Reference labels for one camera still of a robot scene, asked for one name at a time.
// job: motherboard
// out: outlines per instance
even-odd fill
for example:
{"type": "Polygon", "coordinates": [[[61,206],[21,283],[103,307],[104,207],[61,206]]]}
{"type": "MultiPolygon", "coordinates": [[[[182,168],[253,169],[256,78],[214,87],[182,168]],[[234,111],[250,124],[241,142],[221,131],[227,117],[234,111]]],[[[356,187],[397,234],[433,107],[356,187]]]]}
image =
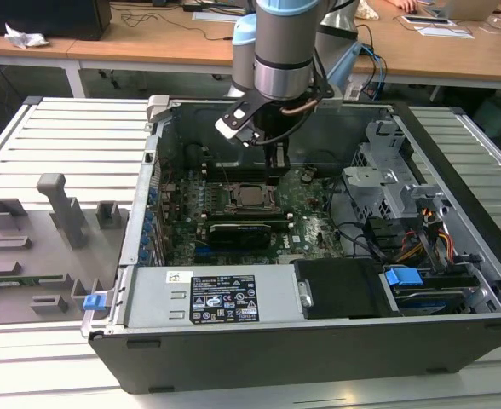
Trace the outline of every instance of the motherboard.
{"type": "Polygon", "coordinates": [[[167,264],[288,264],[343,256],[328,215],[329,179],[293,168],[277,186],[207,181],[187,171],[163,184],[167,264]]]}

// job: laptop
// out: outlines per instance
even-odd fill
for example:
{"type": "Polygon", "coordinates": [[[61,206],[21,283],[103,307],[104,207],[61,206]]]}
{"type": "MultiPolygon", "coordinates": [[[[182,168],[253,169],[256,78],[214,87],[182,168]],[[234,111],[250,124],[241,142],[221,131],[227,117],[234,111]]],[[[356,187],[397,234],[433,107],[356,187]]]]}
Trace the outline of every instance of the laptop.
{"type": "Polygon", "coordinates": [[[433,15],[451,20],[483,21],[501,3],[501,0],[450,0],[445,6],[426,6],[424,10],[433,15]]]}

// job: sticker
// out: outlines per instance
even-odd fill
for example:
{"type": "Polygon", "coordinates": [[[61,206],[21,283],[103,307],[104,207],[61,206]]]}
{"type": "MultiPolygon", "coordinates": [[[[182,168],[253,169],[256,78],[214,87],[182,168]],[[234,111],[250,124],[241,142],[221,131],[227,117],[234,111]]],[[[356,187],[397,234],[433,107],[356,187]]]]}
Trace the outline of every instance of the sticker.
{"type": "Polygon", "coordinates": [[[168,271],[165,282],[167,284],[189,283],[192,277],[193,271],[168,271]]]}
{"type": "Polygon", "coordinates": [[[21,284],[17,281],[0,281],[0,287],[19,287],[21,284]]]}
{"type": "Polygon", "coordinates": [[[191,277],[190,282],[192,295],[189,317],[193,324],[260,320],[254,275],[191,277]]]}

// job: person's hand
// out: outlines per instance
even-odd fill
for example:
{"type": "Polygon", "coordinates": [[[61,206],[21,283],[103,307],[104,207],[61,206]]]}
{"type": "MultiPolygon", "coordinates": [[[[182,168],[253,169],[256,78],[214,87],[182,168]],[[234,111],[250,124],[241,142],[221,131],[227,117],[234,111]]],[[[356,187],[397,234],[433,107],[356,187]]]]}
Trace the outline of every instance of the person's hand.
{"type": "Polygon", "coordinates": [[[399,9],[403,9],[406,13],[411,13],[418,9],[418,0],[388,0],[399,9]]]}

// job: gray floor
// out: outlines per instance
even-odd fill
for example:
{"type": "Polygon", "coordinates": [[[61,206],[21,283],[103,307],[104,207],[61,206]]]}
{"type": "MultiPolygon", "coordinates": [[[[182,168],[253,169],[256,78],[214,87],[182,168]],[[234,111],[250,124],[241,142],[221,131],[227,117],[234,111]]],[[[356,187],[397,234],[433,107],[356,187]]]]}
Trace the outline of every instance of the gray floor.
{"type": "MultiPolygon", "coordinates": [[[[101,78],[97,70],[84,70],[83,80],[94,98],[144,98],[149,95],[163,94],[176,96],[198,96],[216,98],[226,94],[230,85],[230,77],[215,80],[208,74],[186,74],[174,72],[115,72],[114,79],[119,85],[115,89],[109,79],[101,78]],[[142,79],[146,78],[147,87],[141,89],[142,79]]],[[[61,69],[1,66],[0,67],[0,133],[8,123],[21,103],[21,99],[9,87],[4,76],[14,85],[23,99],[28,95],[70,97],[71,91],[66,81],[65,73],[61,69]]],[[[408,104],[430,105],[429,96],[431,87],[409,87],[406,85],[390,85],[383,93],[384,100],[402,99],[408,104]]],[[[461,104],[474,98],[462,93],[461,104]]],[[[453,99],[445,99],[447,105],[453,99]]]]}

